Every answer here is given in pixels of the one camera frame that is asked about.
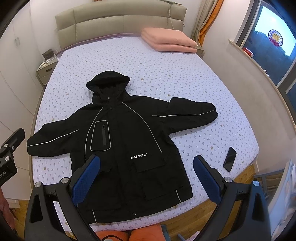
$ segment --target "blue gripper pad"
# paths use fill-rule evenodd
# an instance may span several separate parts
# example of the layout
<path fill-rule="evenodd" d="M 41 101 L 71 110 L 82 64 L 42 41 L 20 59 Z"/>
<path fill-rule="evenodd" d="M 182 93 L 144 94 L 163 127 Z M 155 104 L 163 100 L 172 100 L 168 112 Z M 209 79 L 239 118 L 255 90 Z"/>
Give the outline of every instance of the blue gripper pad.
<path fill-rule="evenodd" d="M 77 180 L 75 185 L 73 186 L 72 202 L 75 206 L 77 206 L 78 203 L 83 202 L 93 181 L 99 173 L 100 167 L 100 158 L 95 156 L 92 159 L 91 163 L 88 165 L 88 167 L 86 167 L 85 171 L 82 173 L 80 178 Z"/>
<path fill-rule="evenodd" d="M 193 169 L 209 196 L 209 199 L 218 205 L 222 199 L 220 188 L 198 156 L 193 159 Z"/>

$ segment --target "orange pants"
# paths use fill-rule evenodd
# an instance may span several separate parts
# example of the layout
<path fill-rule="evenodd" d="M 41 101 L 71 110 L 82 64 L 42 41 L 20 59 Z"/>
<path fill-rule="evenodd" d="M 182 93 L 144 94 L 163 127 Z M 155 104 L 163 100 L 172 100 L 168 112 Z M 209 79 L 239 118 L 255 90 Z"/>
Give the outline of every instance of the orange pants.
<path fill-rule="evenodd" d="M 114 235 L 121 238 L 123 241 L 165 241 L 163 231 L 160 224 L 151 225 L 148 227 L 135 229 L 131 232 L 131 236 L 128 238 L 128 233 L 122 231 L 99 231 L 96 232 L 100 239 L 105 238 L 108 235 Z M 106 240 L 120 241 L 115 237 L 109 237 Z"/>

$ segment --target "white cord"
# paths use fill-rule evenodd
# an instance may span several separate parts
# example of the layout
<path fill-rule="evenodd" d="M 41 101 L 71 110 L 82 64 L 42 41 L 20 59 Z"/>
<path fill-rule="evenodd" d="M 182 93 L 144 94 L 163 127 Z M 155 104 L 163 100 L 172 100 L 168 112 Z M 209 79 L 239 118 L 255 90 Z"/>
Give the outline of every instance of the white cord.
<path fill-rule="evenodd" d="M 170 4 L 169 4 L 169 2 L 168 2 L 168 15 L 170 16 Z M 170 17 L 170 23 L 172 24 L 173 30 L 175 30 L 171 17 Z"/>

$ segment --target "round window decoration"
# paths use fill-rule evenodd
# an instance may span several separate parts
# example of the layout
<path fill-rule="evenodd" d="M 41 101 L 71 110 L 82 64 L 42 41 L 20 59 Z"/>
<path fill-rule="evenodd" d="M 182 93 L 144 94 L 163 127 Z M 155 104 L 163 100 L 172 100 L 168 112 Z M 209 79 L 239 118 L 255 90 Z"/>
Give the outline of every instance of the round window decoration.
<path fill-rule="evenodd" d="M 277 47 L 281 47 L 284 43 L 283 37 L 281 36 L 281 34 L 274 29 L 269 31 L 268 38 L 270 42 L 272 42 Z"/>

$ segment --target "bed frame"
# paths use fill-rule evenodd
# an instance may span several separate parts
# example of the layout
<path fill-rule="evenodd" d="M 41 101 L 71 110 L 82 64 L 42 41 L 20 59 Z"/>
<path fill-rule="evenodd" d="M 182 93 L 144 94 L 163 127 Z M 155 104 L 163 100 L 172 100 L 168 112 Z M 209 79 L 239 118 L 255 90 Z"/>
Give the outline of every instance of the bed frame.
<path fill-rule="evenodd" d="M 103 0 L 55 16 L 61 49 L 114 34 L 138 34 L 144 27 L 183 30 L 187 8 L 161 0 Z"/>

